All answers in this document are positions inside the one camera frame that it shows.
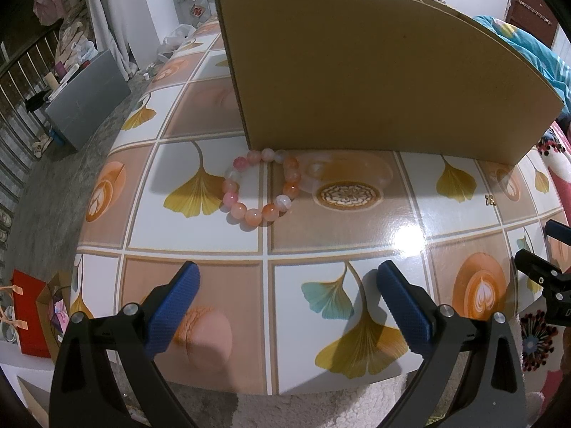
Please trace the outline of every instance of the pink bead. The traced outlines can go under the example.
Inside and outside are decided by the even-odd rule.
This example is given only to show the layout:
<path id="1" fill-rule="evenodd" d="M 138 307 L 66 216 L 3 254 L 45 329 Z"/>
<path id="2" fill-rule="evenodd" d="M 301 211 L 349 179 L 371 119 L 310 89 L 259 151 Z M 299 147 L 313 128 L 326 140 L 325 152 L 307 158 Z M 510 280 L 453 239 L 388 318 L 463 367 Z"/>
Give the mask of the pink bead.
<path id="1" fill-rule="evenodd" d="M 236 220 L 241 220 L 246 215 L 247 210 L 248 209 L 246 208 L 246 206 L 244 204 L 234 203 L 234 204 L 232 204 L 232 207 L 230 208 L 230 214 Z"/>
<path id="2" fill-rule="evenodd" d="M 244 172 L 249 167 L 249 162 L 244 156 L 237 157 L 232 164 L 238 172 Z"/>
<path id="3" fill-rule="evenodd" d="M 273 152 L 273 149 L 265 148 L 262 150 L 262 161 L 271 163 L 275 155 L 276 153 Z"/>
<path id="4" fill-rule="evenodd" d="M 222 198 L 222 203 L 224 203 L 224 206 L 226 206 L 228 209 L 230 209 L 232 205 L 237 202 L 238 202 L 237 193 L 225 193 L 224 197 Z"/>
<path id="5" fill-rule="evenodd" d="M 302 174 L 297 169 L 284 169 L 285 181 L 289 183 L 297 183 L 302 179 Z"/>
<path id="6" fill-rule="evenodd" d="M 260 209 L 248 209 L 245 219 L 249 226 L 257 227 L 262 223 L 262 211 Z"/>
<path id="7" fill-rule="evenodd" d="M 280 216 L 280 211 L 275 204 L 266 204 L 262 209 L 262 217 L 267 222 L 273 222 Z"/>
<path id="8" fill-rule="evenodd" d="M 262 160 L 262 153 L 259 151 L 256 151 L 255 149 L 252 149 L 252 150 L 248 151 L 248 154 L 246 155 L 246 159 L 248 160 L 250 165 L 259 164 L 260 161 Z"/>
<path id="9" fill-rule="evenodd" d="M 276 196 L 275 204 L 280 212 L 287 212 L 291 208 L 291 200 L 284 194 Z"/>
<path id="10" fill-rule="evenodd" d="M 222 182 L 222 191 L 225 193 L 237 193 L 238 184 L 233 180 L 226 179 Z"/>
<path id="11" fill-rule="evenodd" d="M 284 160 L 284 169 L 299 169 L 299 162 L 293 156 L 288 156 Z"/>

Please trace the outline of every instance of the yellow ginkgo leaf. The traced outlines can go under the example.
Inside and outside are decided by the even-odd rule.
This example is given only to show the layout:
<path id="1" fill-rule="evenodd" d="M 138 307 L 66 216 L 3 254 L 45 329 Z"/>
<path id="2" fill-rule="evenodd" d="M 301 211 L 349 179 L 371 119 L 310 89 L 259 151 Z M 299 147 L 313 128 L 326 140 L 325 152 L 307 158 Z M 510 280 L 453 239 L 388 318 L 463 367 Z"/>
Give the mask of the yellow ginkgo leaf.
<path id="1" fill-rule="evenodd" d="M 70 317 L 76 312 L 83 312 L 88 317 L 88 319 L 93 319 L 93 314 L 85 305 L 81 290 L 79 290 L 79 296 L 70 307 Z"/>
<path id="2" fill-rule="evenodd" d="M 326 346 L 315 357 L 315 365 L 347 378 L 380 373 L 408 350 L 399 330 L 375 322 L 368 310 L 354 328 Z"/>
<path id="3" fill-rule="evenodd" d="M 547 193 L 549 191 L 549 178 L 543 172 L 536 169 L 535 178 L 536 190 L 542 193 Z"/>
<path id="4" fill-rule="evenodd" d="M 200 162 L 194 177 L 170 193 L 163 206 L 174 212 L 181 212 L 185 217 L 196 217 L 201 213 L 210 215 L 220 208 L 224 192 L 224 177 L 210 175 L 204 169 L 202 151 L 196 143 Z"/>
<path id="5" fill-rule="evenodd" d="M 476 191 L 476 180 L 468 172 L 452 167 L 448 161 L 444 160 L 444 172 L 436 183 L 436 191 L 445 196 L 462 203 L 471 200 Z"/>
<path id="6" fill-rule="evenodd" d="M 198 48 L 202 45 L 203 43 L 201 41 L 196 41 L 196 40 L 191 40 L 189 41 L 186 45 L 182 45 L 179 48 L 179 51 L 187 51 L 187 50 L 192 50 L 192 48 Z"/>
<path id="7" fill-rule="evenodd" d="M 527 289 L 530 290 L 533 294 L 537 294 L 541 290 L 541 286 L 538 283 L 535 283 L 532 279 L 528 278 Z"/>
<path id="8" fill-rule="evenodd" d="M 150 109 L 146 106 L 143 106 L 139 111 L 134 113 L 131 117 L 129 117 L 121 130 L 130 130 L 139 127 L 139 125 L 144 124 L 147 121 L 150 121 L 153 117 L 155 117 L 156 111 L 154 109 Z"/>

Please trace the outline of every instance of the red gift bag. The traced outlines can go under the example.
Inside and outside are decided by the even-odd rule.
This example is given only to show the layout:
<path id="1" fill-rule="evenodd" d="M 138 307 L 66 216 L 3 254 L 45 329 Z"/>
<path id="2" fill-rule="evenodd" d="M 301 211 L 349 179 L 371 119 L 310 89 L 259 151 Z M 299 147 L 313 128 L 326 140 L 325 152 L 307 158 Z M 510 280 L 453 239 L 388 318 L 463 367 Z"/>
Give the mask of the red gift bag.
<path id="1" fill-rule="evenodd" d="M 12 295 L 15 318 L 27 324 L 27 329 L 18 328 L 20 350 L 30 356 L 50 358 L 35 302 L 46 284 L 15 269 L 12 284 L 18 288 Z"/>

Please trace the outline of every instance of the cardboard box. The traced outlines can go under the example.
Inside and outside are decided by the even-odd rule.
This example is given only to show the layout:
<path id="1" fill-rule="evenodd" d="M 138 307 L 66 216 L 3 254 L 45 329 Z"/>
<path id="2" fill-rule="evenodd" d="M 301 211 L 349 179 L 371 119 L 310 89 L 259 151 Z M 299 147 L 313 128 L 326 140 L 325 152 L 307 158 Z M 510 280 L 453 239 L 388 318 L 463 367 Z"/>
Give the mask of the cardboard box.
<path id="1" fill-rule="evenodd" d="M 252 149 L 396 149 L 517 164 L 563 102 L 434 0 L 216 0 Z"/>
<path id="2" fill-rule="evenodd" d="M 50 307 L 52 294 L 58 289 L 62 289 L 62 296 L 64 304 L 66 305 L 67 314 L 70 311 L 70 293 L 71 293 L 71 274 L 69 272 L 58 272 L 51 279 L 51 281 L 39 293 L 36 299 L 36 308 L 38 309 L 39 323 L 42 326 L 42 332 L 46 339 L 47 348 L 50 352 L 50 357 L 54 363 L 58 359 L 60 341 L 58 340 L 58 333 L 51 324 L 47 311 Z"/>

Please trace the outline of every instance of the plastic bag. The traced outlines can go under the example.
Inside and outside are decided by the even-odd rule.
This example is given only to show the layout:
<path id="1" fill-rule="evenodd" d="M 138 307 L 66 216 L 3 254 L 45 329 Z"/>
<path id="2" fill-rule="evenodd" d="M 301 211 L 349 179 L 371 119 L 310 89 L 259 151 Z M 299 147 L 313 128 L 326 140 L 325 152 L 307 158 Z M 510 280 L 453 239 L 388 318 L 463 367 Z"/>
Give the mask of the plastic bag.
<path id="1" fill-rule="evenodd" d="M 64 66 L 68 69 L 76 62 L 81 66 L 85 61 L 95 58 L 97 53 L 98 51 L 95 45 L 93 45 L 93 42 L 82 37 L 77 43 L 71 46 L 71 55 Z"/>
<path id="2" fill-rule="evenodd" d="M 188 37 L 193 34 L 195 30 L 192 25 L 181 24 L 168 34 L 157 50 L 159 61 L 167 62 L 172 54 L 188 40 Z"/>

